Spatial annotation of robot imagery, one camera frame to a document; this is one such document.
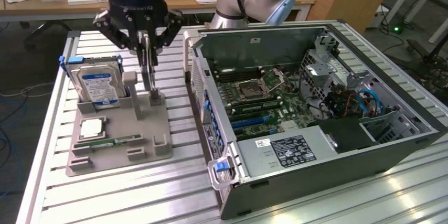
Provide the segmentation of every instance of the blue hard drive label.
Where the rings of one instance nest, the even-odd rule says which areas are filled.
[[[101,79],[101,78],[110,78],[109,73],[98,73],[98,74],[88,74],[82,76],[82,80],[93,80],[93,79]]]
[[[110,85],[113,79],[109,73],[86,74],[81,78],[85,92],[94,105],[109,105],[118,101],[117,91]]]

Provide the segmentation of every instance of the red cable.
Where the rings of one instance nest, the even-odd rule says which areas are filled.
[[[349,106],[349,104],[350,104],[350,98],[352,98],[352,96],[353,96],[353,94],[350,94],[349,97],[348,97],[344,116],[346,116],[348,106]]]

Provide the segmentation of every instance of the white cable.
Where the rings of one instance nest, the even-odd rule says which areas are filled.
[[[25,92],[26,91],[30,91],[32,89],[34,89],[34,88],[38,88],[38,87],[42,87],[42,86],[48,86],[48,85],[53,85],[54,83],[53,82],[48,82],[48,83],[40,83],[40,84],[37,84],[37,85],[33,85],[33,86],[29,86],[29,87],[26,87],[26,88],[24,88],[18,93],[16,93],[16,94],[1,94],[0,93],[0,96],[2,96],[2,97],[16,97],[17,95],[21,95],[22,97],[25,97],[26,95],[25,95]],[[49,94],[52,94],[52,92],[48,92],[48,93],[44,93],[44,94],[37,94],[37,95],[28,95],[28,97],[44,97],[44,96],[46,96],[46,95],[49,95]]]

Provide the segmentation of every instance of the power supply label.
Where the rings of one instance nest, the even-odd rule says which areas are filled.
[[[270,141],[270,145],[284,168],[316,160],[316,156],[301,135]]]

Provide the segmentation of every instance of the wooden desk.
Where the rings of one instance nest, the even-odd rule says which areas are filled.
[[[213,13],[216,4],[198,4],[194,0],[165,0],[169,9],[178,9],[185,14]],[[293,9],[300,10],[296,20],[305,20],[314,0],[296,0]],[[0,10],[0,21],[32,21],[93,18],[94,14],[108,7],[108,3],[88,5],[68,5],[66,0],[41,2],[29,0],[18,3],[5,3]]]

